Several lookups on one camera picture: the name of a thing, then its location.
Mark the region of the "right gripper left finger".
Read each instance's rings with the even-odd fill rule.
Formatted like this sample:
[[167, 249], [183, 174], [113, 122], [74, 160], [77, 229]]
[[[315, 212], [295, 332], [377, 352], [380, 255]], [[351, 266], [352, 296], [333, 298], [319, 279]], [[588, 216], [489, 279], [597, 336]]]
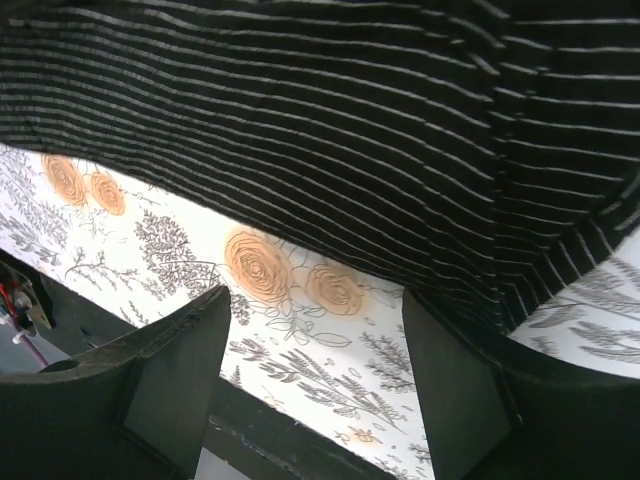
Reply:
[[2, 377], [2, 478], [194, 478], [230, 322], [217, 287], [92, 351]]

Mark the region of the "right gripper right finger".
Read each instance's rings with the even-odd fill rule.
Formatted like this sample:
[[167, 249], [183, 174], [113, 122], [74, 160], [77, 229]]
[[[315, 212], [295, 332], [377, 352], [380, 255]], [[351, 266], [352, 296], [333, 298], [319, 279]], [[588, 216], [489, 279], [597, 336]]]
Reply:
[[638, 478], [638, 380], [459, 332], [410, 292], [402, 316], [436, 478]]

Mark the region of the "black striped underwear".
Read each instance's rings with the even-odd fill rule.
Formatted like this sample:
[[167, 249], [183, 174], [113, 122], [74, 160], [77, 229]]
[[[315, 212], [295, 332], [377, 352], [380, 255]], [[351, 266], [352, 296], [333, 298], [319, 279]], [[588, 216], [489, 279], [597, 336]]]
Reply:
[[509, 332], [639, 223], [635, 1], [6, 1], [1, 139]]

